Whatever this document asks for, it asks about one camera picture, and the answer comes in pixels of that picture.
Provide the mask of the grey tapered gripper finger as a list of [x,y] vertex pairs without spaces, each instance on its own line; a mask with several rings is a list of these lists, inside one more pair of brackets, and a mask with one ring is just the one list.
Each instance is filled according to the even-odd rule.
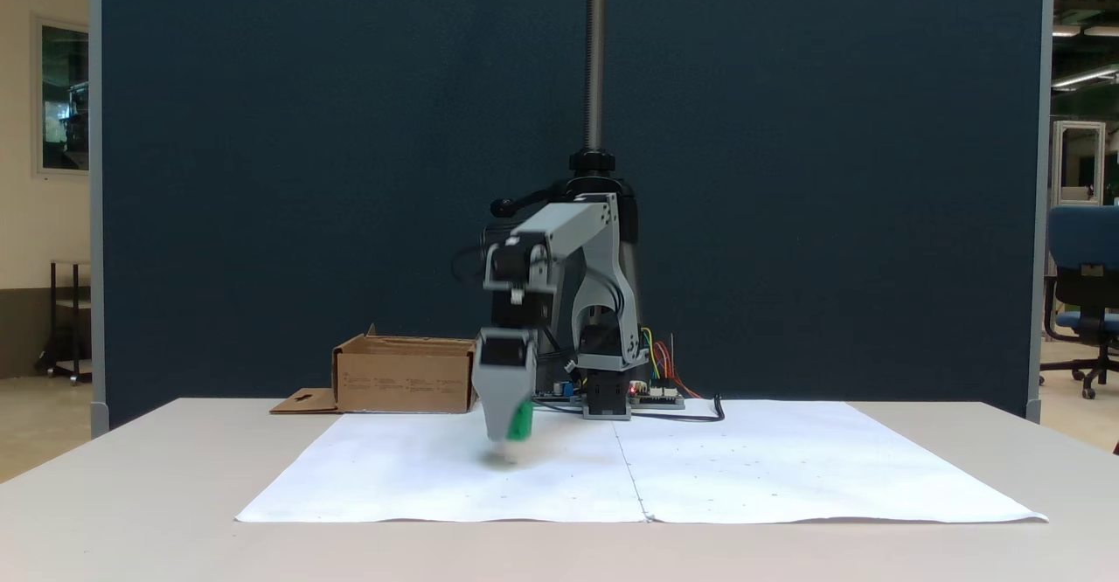
[[492,442],[527,441],[534,426],[535,370],[485,366],[473,372],[487,436]]

